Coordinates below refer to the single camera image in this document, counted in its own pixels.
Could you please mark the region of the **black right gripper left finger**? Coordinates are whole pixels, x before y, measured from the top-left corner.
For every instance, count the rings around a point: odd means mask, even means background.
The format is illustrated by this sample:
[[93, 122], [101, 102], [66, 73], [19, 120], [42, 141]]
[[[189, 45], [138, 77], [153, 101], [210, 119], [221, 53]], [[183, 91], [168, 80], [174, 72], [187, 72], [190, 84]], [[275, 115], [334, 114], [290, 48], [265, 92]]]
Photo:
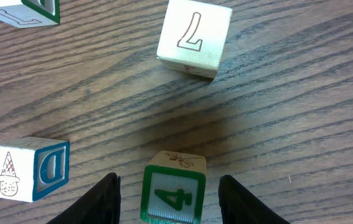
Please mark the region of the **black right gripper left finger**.
[[121, 178], [111, 172], [47, 224], [119, 224]]

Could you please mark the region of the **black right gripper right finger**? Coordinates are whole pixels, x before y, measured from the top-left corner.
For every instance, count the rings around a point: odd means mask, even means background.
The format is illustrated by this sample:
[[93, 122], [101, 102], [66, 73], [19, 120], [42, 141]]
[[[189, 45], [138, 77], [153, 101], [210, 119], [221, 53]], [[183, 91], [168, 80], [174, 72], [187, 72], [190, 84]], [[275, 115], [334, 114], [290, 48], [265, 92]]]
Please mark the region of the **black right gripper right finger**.
[[289, 224], [231, 175], [220, 178], [218, 195], [223, 224]]

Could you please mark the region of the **green number 4 block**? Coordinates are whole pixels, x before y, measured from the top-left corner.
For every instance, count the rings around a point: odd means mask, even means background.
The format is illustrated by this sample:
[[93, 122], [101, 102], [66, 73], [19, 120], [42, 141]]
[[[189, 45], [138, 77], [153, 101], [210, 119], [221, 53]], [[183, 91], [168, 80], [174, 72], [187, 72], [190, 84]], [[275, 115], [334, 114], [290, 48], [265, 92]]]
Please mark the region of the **green number 4 block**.
[[204, 156], [159, 151], [144, 169], [142, 221], [200, 224], [206, 174]]

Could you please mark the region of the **blue-sided wooden block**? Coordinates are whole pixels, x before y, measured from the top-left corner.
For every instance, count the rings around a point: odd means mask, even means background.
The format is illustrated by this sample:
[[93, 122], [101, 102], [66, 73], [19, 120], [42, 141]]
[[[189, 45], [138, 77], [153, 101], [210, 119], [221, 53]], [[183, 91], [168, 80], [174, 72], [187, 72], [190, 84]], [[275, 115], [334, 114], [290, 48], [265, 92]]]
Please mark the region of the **blue-sided wooden block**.
[[26, 137], [0, 142], [0, 198], [35, 202], [68, 182], [70, 143]]

